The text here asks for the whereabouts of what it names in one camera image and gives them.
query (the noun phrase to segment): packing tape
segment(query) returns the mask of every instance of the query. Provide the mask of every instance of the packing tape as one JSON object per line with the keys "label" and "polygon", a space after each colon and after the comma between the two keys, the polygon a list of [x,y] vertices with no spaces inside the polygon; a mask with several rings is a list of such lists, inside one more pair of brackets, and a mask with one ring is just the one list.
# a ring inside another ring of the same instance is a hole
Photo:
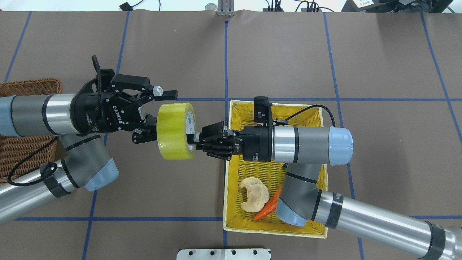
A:
{"label": "packing tape", "polygon": [[166,160],[191,160],[195,145],[188,145],[186,134],[196,133],[196,118],[190,103],[163,104],[157,115],[157,143]]}

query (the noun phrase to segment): wicker basket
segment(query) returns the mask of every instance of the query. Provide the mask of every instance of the wicker basket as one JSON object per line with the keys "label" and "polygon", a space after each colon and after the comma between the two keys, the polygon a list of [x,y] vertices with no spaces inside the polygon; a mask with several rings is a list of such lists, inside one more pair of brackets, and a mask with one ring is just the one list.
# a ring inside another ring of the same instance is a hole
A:
{"label": "wicker basket", "polygon": [[[42,79],[0,83],[0,97],[42,95],[48,93],[62,93],[61,81],[57,79]],[[8,173],[18,162],[50,142],[53,138],[54,136],[0,136],[0,184],[6,183]],[[55,153],[56,143],[22,164],[14,173],[13,179],[40,164],[54,161]]]}
{"label": "wicker basket", "polygon": [[[273,118],[284,119],[309,105],[276,104],[273,103]],[[253,122],[253,102],[231,100],[229,124],[231,129],[242,130],[246,125],[255,125]],[[299,114],[289,121],[293,126],[322,127],[322,110],[311,109]],[[244,233],[264,233],[275,235],[305,236],[326,238],[327,228],[311,220],[304,227],[289,225],[279,220],[276,213],[254,221],[255,213],[249,213],[241,208],[246,195],[239,188],[241,181],[247,177],[257,177],[268,187],[270,196],[282,186],[285,171],[283,163],[275,162],[248,162],[242,155],[233,156],[226,162],[225,202],[223,210],[223,226],[225,230]],[[317,180],[318,188],[328,189],[327,165],[321,167]]]}

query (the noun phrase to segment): grid line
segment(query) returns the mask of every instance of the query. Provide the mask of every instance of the grid line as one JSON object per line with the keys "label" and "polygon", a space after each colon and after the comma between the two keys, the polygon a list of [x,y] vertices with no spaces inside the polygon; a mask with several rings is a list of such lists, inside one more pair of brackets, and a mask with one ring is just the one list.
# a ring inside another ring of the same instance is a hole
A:
{"label": "grid line", "polygon": [[[254,101],[253,98],[178,98],[177,101],[229,101],[231,99]],[[269,98],[270,101],[370,101],[370,102],[447,102],[448,99],[419,99],[419,98]],[[460,102],[462,99],[449,99]]]}
{"label": "grid line", "polygon": [[29,14],[27,15],[26,23],[24,24],[23,31],[21,32],[21,37],[19,37],[18,44],[16,45],[16,49],[14,50],[13,57],[11,58],[10,66],[8,67],[8,71],[6,72],[5,80],[3,80],[3,82],[7,82],[8,78],[10,77],[10,73],[11,73],[11,70],[13,69],[14,61],[16,60],[16,55],[18,54],[19,47],[21,47],[21,43],[23,41],[24,34],[26,33],[27,25],[29,25],[31,15],[32,15],[32,11],[29,12]]}
{"label": "grid line", "polygon": [[[127,27],[128,27],[128,19],[129,19],[129,17],[130,17],[130,12],[127,12],[127,15],[125,17],[125,25],[124,25],[124,29],[123,29],[123,35],[122,35],[122,42],[121,42],[121,45],[120,45],[119,59],[117,61],[116,74],[119,74],[119,71],[120,71],[120,64],[122,62],[123,47],[125,45],[125,36],[127,35]],[[108,140],[108,133],[105,133],[104,134],[104,140],[103,140],[104,145],[106,145],[107,140]],[[88,219],[87,232],[86,232],[86,235],[85,235],[85,243],[84,243],[84,250],[83,250],[83,253],[82,253],[82,260],[86,259],[86,254],[87,254],[87,250],[88,250],[88,244],[90,243],[91,225],[92,225],[92,223],[94,221],[93,215],[95,213],[95,205],[96,205],[97,195],[98,195],[98,190],[95,190],[93,192],[93,199],[91,201],[90,217]]]}
{"label": "grid line", "polygon": [[[462,215],[415,215],[416,219],[462,219]],[[89,217],[19,217],[15,221],[88,221]],[[223,217],[93,217],[96,222],[223,221]]]}
{"label": "grid line", "polygon": [[[228,96],[228,23],[229,20],[225,21],[225,122],[228,123],[228,104],[229,104],[229,96]],[[223,166],[223,190],[225,186],[226,180],[226,163]],[[228,246],[228,232],[223,228],[223,248]]]}
{"label": "grid line", "polygon": [[[329,50],[329,60],[330,60],[330,68],[332,70],[332,81],[334,82],[334,89],[335,89],[335,99],[337,101],[337,110],[339,113],[339,118],[340,118],[340,127],[343,127],[343,117],[342,117],[342,111],[341,111],[341,106],[340,106],[340,96],[339,96],[339,90],[337,87],[337,77],[335,76],[335,66],[334,66],[334,57],[332,55],[332,47],[330,44],[330,36],[329,36],[329,26],[327,23],[327,16],[326,13],[322,13],[324,17],[324,26],[326,29],[326,39],[327,39],[327,48]],[[350,163],[347,165],[348,169],[348,179],[350,182],[350,192],[351,192],[351,198],[355,199],[355,194],[354,194],[354,186],[353,186],[353,176],[351,173],[351,166]],[[364,260],[364,252],[363,252],[363,241],[360,237],[358,237],[358,248],[359,248],[359,255],[361,257],[361,260]]]}
{"label": "grid line", "polygon": [[430,49],[430,54],[432,55],[432,59],[433,59],[433,63],[435,64],[436,72],[438,73],[439,82],[441,83],[441,87],[443,88],[443,92],[444,92],[444,95],[446,97],[446,101],[448,102],[449,111],[451,113],[452,120],[454,121],[454,125],[456,127],[456,131],[457,131],[457,134],[459,136],[459,141],[462,144],[462,133],[461,133],[461,130],[459,128],[459,124],[457,123],[457,118],[456,118],[456,116],[454,114],[454,110],[452,109],[452,105],[451,105],[451,101],[449,99],[448,91],[446,89],[446,85],[444,84],[444,80],[443,80],[443,77],[441,75],[441,71],[439,69],[438,62],[437,62],[436,57],[435,57],[435,53],[433,52],[433,47],[432,47],[432,43],[430,41],[430,36],[428,35],[427,25],[425,23],[425,18],[424,18],[424,13],[423,12],[420,12],[420,18],[422,19],[422,26],[424,27],[425,37],[427,38],[428,48]]}

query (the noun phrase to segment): orange carrot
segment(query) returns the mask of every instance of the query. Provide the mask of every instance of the orange carrot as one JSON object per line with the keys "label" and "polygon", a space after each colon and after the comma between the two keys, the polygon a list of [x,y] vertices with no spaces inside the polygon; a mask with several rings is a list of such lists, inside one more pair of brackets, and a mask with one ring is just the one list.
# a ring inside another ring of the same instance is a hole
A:
{"label": "orange carrot", "polygon": [[281,194],[281,188],[279,188],[276,191],[276,193],[271,197],[271,199],[269,199],[269,201],[266,202],[263,209],[261,209],[261,211],[258,212],[257,215],[255,215],[254,220],[259,220],[261,218],[264,218],[276,209],[276,206],[278,204],[279,194]]}

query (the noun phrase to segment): metal clamp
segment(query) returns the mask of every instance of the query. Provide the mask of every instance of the metal clamp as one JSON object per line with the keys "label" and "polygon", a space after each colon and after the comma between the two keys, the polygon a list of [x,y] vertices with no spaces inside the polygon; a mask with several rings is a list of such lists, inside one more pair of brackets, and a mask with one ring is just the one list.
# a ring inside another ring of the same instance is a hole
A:
{"label": "metal clamp", "polygon": [[218,0],[218,16],[234,16],[234,0]]}

